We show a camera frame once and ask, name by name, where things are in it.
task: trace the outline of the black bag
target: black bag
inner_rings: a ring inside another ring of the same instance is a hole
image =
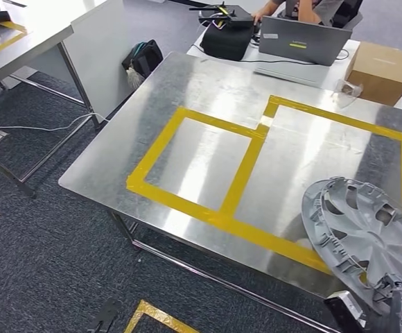
[[[201,46],[205,54],[216,58],[239,61],[243,59],[253,34],[252,25],[247,28],[225,26],[219,30],[210,24]]]
[[[140,42],[135,45],[122,66],[126,71],[133,67],[135,71],[146,78],[162,61],[162,53],[155,40]]]

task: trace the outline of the yellow tape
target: yellow tape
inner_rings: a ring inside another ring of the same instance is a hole
[[[246,128],[192,110],[178,108],[163,129],[163,131],[150,147],[150,149],[146,153],[142,161],[140,161],[132,174],[128,177],[127,188],[150,200],[154,200],[158,203],[161,203],[163,205],[192,216],[200,221],[213,225],[218,229],[229,232],[236,237],[241,237],[296,262],[300,262],[302,264],[330,274],[330,271],[329,268],[313,250],[304,248],[291,241],[277,237],[270,232],[260,230],[253,225],[234,218],[235,211],[239,204],[243,191],[250,179],[254,165],[261,151],[261,148],[268,133],[270,125],[265,124],[265,122],[267,122],[267,119],[276,119],[274,117],[279,105],[399,140],[401,142],[402,157],[401,132],[345,117],[341,114],[313,108],[308,105],[290,101],[281,97],[271,96],[268,106],[262,114],[260,124],[256,129]],[[156,160],[158,160],[159,155],[168,144],[173,133],[185,117],[251,138],[247,151],[246,151],[246,154],[244,156],[237,174],[232,182],[225,200],[218,212],[144,182],[144,178],[147,173]]]
[[[20,31],[20,33],[15,35],[14,37],[9,38],[8,40],[6,40],[5,42],[3,42],[2,44],[0,44],[0,51],[5,49],[8,46],[10,46],[11,44],[14,44],[15,42],[17,42],[18,40],[20,40],[21,38],[27,35],[27,30],[23,26],[20,26],[19,24],[14,24],[13,22],[1,22],[2,26],[5,26],[7,28]]]
[[[11,21],[7,21],[7,22],[1,22],[2,26],[6,26],[7,28],[20,31],[21,33],[27,33],[27,29],[24,26],[21,26],[20,24],[13,23]]]
[[[264,111],[264,116],[273,119],[276,114],[278,106],[273,103],[268,103],[266,109]],[[250,174],[253,170],[253,167],[256,163],[259,152],[264,144],[264,139],[269,131],[269,127],[263,124],[259,124],[256,128],[256,132],[259,134],[261,138],[254,138],[249,144],[249,147],[245,152],[245,155],[242,159],[238,168],[238,171],[235,174],[235,177],[232,182],[230,188],[225,195],[225,198],[222,202],[222,205],[219,208],[219,211],[223,214],[233,216],[241,198],[245,186],[249,181]]]
[[[292,47],[298,47],[299,49],[307,49],[307,46],[305,46],[305,45],[294,44],[294,43],[290,43],[289,45],[292,46]]]
[[[152,318],[157,320],[161,324],[166,325],[173,331],[178,333],[198,333],[197,330],[194,330],[192,327],[185,323],[180,322],[170,315],[166,314],[164,311],[157,309],[153,305],[146,302],[145,300],[140,300],[138,307],[133,314],[132,318],[129,321],[124,333],[131,333],[138,324],[140,319],[143,314],[151,316]]]

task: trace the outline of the black backpack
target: black backpack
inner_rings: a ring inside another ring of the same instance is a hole
[[[162,61],[162,53],[155,40],[140,42],[135,45],[127,58],[122,61],[126,71],[133,67],[144,78],[149,76]]]

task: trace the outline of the metal table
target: metal table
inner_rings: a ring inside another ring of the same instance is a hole
[[[137,223],[318,296],[343,287],[311,250],[303,193],[371,182],[402,203],[402,110],[171,53],[60,180],[134,245],[323,332],[328,327],[134,239]],[[127,216],[134,221],[128,226]]]

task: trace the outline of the floor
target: floor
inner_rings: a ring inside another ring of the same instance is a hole
[[[164,54],[186,52],[200,33],[196,13],[189,12],[187,6],[146,0],[125,4],[131,29],[139,31],[138,41],[155,39]],[[149,20],[143,19],[144,12]],[[356,28],[354,38],[402,49],[402,9],[396,1],[365,1],[362,12],[364,20]],[[33,79],[76,95],[74,87],[44,74]],[[0,125],[57,127],[82,112],[25,85],[0,90]],[[0,144],[0,158],[22,173],[60,135],[12,130]],[[123,302],[110,332],[123,332],[140,300],[201,332],[313,332],[234,291],[136,252],[106,212],[57,186],[57,179],[95,135],[89,123],[36,173],[29,182],[37,190],[35,200],[25,198],[0,175],[0,332],[84,332],[109,297]],[[154,232],[140,232],[144,240],[175,256],[334,325],[311,296]],[[170,331],[143,316],[134,332]]]

